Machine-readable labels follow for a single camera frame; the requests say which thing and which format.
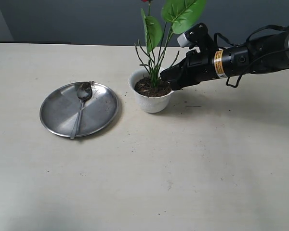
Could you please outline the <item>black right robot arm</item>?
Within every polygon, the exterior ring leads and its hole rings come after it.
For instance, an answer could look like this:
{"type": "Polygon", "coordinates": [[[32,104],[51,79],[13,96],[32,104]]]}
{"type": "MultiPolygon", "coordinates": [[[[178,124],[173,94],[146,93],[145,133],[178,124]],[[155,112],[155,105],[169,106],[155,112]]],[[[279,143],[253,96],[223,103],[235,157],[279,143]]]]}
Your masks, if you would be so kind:
{"type": "Polygon", "coordinates": [[[237,77],[237,88],[245,74],[268,74],[289,69],[289,26],[267,25],[266,29],[276,34],[251,39],[242,44],[231,43],[221,33],[210,37],[208,28],[199,23],[182,33],[178,38],[180,47],[190,50],[185,58],[160,73],[161,79],[170,84],[172,90],[198,85],[204,81],[237,77]]]}

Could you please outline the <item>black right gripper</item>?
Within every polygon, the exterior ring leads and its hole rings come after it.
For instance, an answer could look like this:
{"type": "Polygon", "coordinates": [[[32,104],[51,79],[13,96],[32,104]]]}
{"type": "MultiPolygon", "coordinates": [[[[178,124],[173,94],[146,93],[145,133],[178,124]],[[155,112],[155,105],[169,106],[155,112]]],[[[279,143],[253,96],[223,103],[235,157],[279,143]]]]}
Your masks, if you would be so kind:
{"type": "Polygon", "coordinates": [[[198,85],[203,81],[217,79],[210,53],[189,51],[178,64],[163,70],[161,79],[170,84],[172,90],[198,85]]]}

